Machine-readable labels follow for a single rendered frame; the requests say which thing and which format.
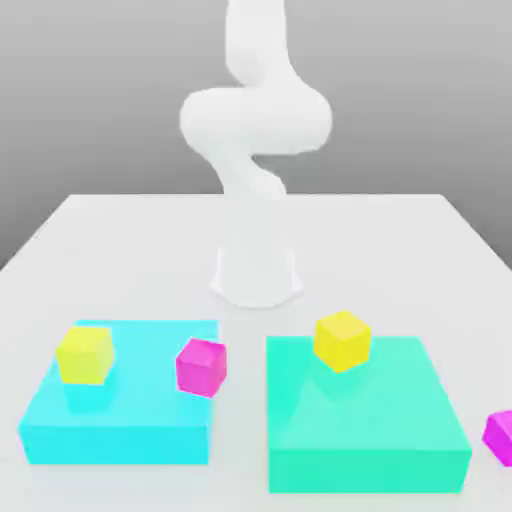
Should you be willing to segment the small pink cube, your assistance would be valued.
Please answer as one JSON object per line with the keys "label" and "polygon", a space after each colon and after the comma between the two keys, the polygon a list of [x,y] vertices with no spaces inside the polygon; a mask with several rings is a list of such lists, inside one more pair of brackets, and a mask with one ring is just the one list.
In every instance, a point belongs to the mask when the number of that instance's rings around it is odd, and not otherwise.
{"label": "small pink cube", "polygon": [[213,398],[227,376],[227,349],[222,343],[191,338],[175,366],[180,391]]}

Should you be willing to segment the small lime yellow cube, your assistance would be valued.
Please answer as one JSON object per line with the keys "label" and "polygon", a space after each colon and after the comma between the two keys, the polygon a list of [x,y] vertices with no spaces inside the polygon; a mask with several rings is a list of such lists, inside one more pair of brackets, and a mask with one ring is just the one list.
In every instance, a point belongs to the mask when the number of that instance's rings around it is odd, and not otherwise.
{"label": "small lime yellow cube", "polygon": [[56,349],[56,359],[64,384],[103,385],[114,363],[111,330],[71,327]]}

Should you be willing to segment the small magenta cube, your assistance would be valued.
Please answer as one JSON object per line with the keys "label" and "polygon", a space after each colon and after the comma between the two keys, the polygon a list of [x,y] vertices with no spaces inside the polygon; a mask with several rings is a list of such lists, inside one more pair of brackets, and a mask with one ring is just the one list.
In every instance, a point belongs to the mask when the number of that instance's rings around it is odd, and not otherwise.
{"label": "small magenta cube", "polygon": [[505,467],[512,467],[512,410],[489,415],[482,440]]}

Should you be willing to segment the large turquoise box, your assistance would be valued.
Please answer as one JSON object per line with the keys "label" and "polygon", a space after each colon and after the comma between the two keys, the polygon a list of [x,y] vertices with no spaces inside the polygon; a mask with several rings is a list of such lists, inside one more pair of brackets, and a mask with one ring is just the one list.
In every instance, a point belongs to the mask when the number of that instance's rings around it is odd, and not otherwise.
{"label": "large turquoise box", "polygon": [[272,493],[458,493],[471,445],[422,341],[373,338],[335,373],[308,336],[266,340]]}

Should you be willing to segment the large cyan box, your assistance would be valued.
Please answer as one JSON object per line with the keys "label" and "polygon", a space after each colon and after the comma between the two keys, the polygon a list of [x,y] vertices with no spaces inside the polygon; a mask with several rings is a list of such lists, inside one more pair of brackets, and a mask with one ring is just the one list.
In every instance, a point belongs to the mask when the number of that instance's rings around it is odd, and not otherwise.
{"label": "large cyan box", "polygon": [[115,361],[104,384],[67,385],[51,363],[18,425],[31,464],[205,465],[213,402],[177,388],[175,358],[215,320],[80,320],[107,327]]}

